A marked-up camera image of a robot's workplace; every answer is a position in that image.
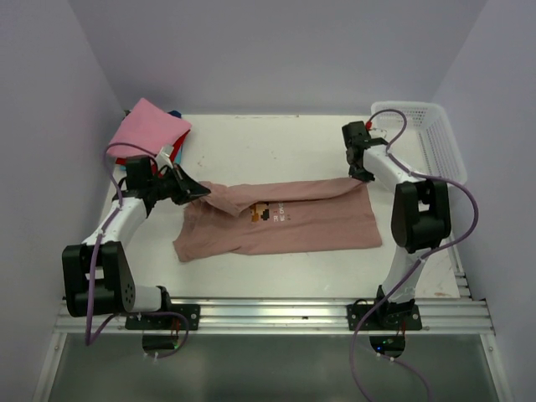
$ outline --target folded cloth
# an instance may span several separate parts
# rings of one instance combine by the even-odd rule
[[[141,98],[119,126],[110,144],[128,142],[159,153],[164,145],[174,144],[189,132],[192,125],[183,119],[171,116]],[[117,146],[108,150],[111,157],[134,157],[142,152],[132,147]]]
[[[182,262],[227,252],[259,255],[382,244],[367,186],[352,178],[226,187],[184,209]]]

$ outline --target cable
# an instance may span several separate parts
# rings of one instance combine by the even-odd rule
[[[117,216],[117,214],[119,214],[119,211],[121,210],[121,207],[123,206],[123,195],[121,193],[121,187],[120,187],[119,183],[116,181],[116,179],[114,178],[113,169],[108,165],[107,160],[106,160],[106,154],[107,154],[108,150],[113,148],[113,147],[118,147],[118,146],[132,147],[132,148],[136,148],[139,151],[145,152],[151,158],[151,160],[153,161],[155,166],[156,167],[158,166],[157,165],[157,160],[155,159],[155,155],[152,152],[148,151],[147,149],[145,149],[143,147],[139,147],[138,145],[130,144],[128,142],[114,142],[114,143],[108,145],[108,147],[106,147],[106,149],[104,151],[104,154],[103,154],[103,157],[102,157],[104,167],[105,167],[106,172],[108,173],[108,176],[109,176],[112,184],[116,188],[117,200],[118,200],[118,203],[119,203],[119,208],[115,208],[111,212],[110,216],[108,216],[108,218],[105,220],[105,222],[100,227],[99,233],[98,233],[96,241],[95,241],[95,245],[93,246],[93,251],[91,253],[90,284],[89,284],[89,290],[88,290],[87,314],[86,314],[86,319],[85,319],[85,344],[87,346],[90,346],[91,344],[93,344],[93,342],[99,337],[99,335],[101,334],[101,332],[105,328],[105,326],[111,321],[111,319],[113,317],[116,317],[116,315],[114,315],[114,314],[110,315],[97,328],[95,333],[91,334],[91,327],[93,325],[93,311],[94,311],[94,304],[95,304],[95,272],[96,272],[97,256],[99,254],[99,248],[101,247],[102,238],[104,236],[104,233],[106,232],[106,229],[108,228],[108,226],[110,226],[112,220]],[[183,320],[183,322],[184,322],[185,335],[184,335],[184,338],[183,338],[182,342],[178,345],[178,347],[176,347],[170,353],[164,353],[164,354],[155,353],[154,354],[155,358],[169,357],[169,356],[175,354],[186,343],[186,340],[188,339],[189,325],[188,325],[188,320],[182,314],[179,314],[177,312],[144,312],[144,313],[142,313],[142,315],[151,316],[151,317],[171,316],[171,317],[179,318],[180,320]]]
[[[389,159],[391,159],[399,168],[401,168],[403,171],[405,171],[406,173],[408,173],[410,176],[413,176],[413,177],[416,177],[416,178],[424,178],[424,179],[433,179],[433,180],[441,180],[443,182],[446,182],[446,183],[449,183],[450,185],[456,187],[456,188],[459,188],[468,198],[469,200],[471,201],[471,205],[472,205],[472,208],[473,208],[473,220],[472,220],[472,223],[471,223],[471,226],[469,227],[469,229],[462,235],[460,236],[459,238],[457,239],[454,239],[453,241],[449,242],[449,243],[446,243],[436,249],[433,249],[433,250],[430,250],[430,251],[427,251],[425,252],[410,268],[410,270],[406,273],[406,275],[404,275],[404,277],[399,281],[399,283],[397,283],[393,289],[391,289],[391,291],[389,291],[383,299],[381,299],[380,301],[378,301],[370,310],[368,310],[368,312],[363,316],[361,317],[361,319],[359,320],[358,322],[358,325],[356,326],[355,330],[353,331],[353,335],[352,335],[352,341],[350,343],[350,368],[352,370],[352,377],[353,377],[353,381],[355,382],[355,384],[358,386],[359,390],[361,391],[361,394],[363,394],[363,396],[365,397],[366,400],[368,400],[369,402],[374,402],[374,400],[372,399],[372,396],[370,395],[370,393],[364,388],[364,386],[361,384],[361,381],[359,380],[359,377],[358,377],[358,373],[357,373],[357,369],[355,367],[355,361],[354,361],[354,358],[353,358],[353,355],[355,354],[355,343],[356,343],[356,340],[357,340],[357,337],[358,337],[358,332],[359,330],[361,329],[361,327],[363,326],[363,324],[367,321],[367,319],[372,315],[374,314],[379,308],[380,306],[382,306],[386,301],[388,301],[388,299],[397,291],[399,290],[399,288],[404,284],[404,282],[406,282],[412,275],[413,273],[417,270],[417,268],[419,268],[419,265],[421,264],[421,262],[423,260],[426,260],[428,257],[430,257],[431,255],[435,254],[435,253],[438,253],[442,250],[445,250],[445,249],[448,249],[449,247],[452,247],[453,245],[457,245],[458,243],[462,242],[463,240],[465,240],[467,237],[469,237],[469,235],[473,232],[473,230],[477,227],[477,223],[478,223],[478,218],[479,218],[479,211],[478,211],[478,204],[477,204],[477,201],[475,200],[475,197],[471,194],[471,192],[469,191],[469,189],[467,189],[465,186],[463,186],[462,184],[460,183],[457,183],[455,182],[454,180],[450,180],[449,178],[442,178],[442,177],[439,177],[439,176],[431,176],[431,175],[427,175],[427,174],[422,174],[422,173],[417,173],[417,172],[412,172],[410,169],[408,169],[401,161],[399,161],[394,155],[392,155],[390,152],[389,152],[389,149],[391,148],[391,146],[394,144],[395,141],[397,141],[401,136],[402,134],[404,133],[406,127],[408,126],[408,119],[406,118],[405,114],[402,113],[401,111],[398,111],[396,109],[384,109],[382,111],[377,111],[376,113],[374,113],[373,115],[371,115],[371,117],[368,119],[368,122],[372,121],[377,115],[381,114],[381,113],[397,113],[399,115],[402,116],[402,120],[403,120],[403,124],[402,124],[402,128],[400,129],[400,132],[394,136],[394,138],[387,144],[387,147],[385,148],[385,151],[387,152],[387,156],[389,157]],[[422,375],[417,369],[411,367],[409,364],[407,363],[404,363],[404,362],[401,362],[399,360],[395,360],[394,361],[395,363],[397,363],[398,365],[400,366],[403,366],[405,368],[407,368],[409,371],[411,371],[413,374],[415,374],[417,377],[420,378],[420,380],[422,381],[422,383],[425,385],[426,387],[426,395],[427,395],[427,399],[428,401],[431,401],[433,400],[433,394],[432,394],[432,390],[431,390],[431,386],[430,386],[430,383],[428,382],[428,380],[424,377],[424,375]]]

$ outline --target printed graphic on cloth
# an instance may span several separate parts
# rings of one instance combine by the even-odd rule
[[[184,210],[178,258],[282,254],[382,244],[364,183],[352,178],[226,187]]]

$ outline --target gray wall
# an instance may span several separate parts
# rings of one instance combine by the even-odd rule
[[[474,295],[487,298],[520,401],[534,399],[536,372],[528,341],[536,333],[535,16],[534,0],[489,0],[434,99],[446,108],[482,211],[461,258]],[[470,207],[455,216],[465,226]]]
[[[70,0],[124,108],[367,112],[430,101],[485,0]]]
[[[61,251],[96,224],[97,161],[120,121],[69,4],[2,1],[1,400],[34,392],[64,294]]]

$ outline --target white basket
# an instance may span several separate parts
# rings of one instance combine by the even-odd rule
[[[375,102],[371,107],[373,114],[383,109],[396,109],[406,115],[408,128],[414,129],[419,138],[429,174],[465,184],[467,171],[452,134],[451,123],[441,106],[425,102],[384,101]],[[397,113],[382,113],[374,118],[374,125],[385,130],[400,129],[402,117]]]

